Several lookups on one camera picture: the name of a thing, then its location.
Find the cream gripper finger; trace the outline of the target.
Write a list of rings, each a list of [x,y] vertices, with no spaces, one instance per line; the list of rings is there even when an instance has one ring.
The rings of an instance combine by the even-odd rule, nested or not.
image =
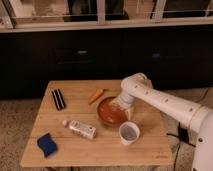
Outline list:
[[[134,116],[134,108],[133,107],[130,107],[128,109],[125,110],[125,114],[127,116],[127,119],[128,120],[131,120]]]

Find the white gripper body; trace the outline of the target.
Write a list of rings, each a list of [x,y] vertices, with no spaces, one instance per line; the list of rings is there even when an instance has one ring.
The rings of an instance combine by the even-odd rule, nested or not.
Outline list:
[[[134,97],[125,91],[122,91],[117,97],[115,97],[111,103],[120,106],[123,109],[128,109],[132,106]]]

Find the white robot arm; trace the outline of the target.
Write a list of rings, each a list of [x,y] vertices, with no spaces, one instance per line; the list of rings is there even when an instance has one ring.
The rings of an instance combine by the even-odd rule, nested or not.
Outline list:
[[[121,81],[121,93],[113,103],[122,109],[135,98],[169,115],[198,134],[191,171],[213,171],[213,109],[148,86],[148,78],[136,73]]]

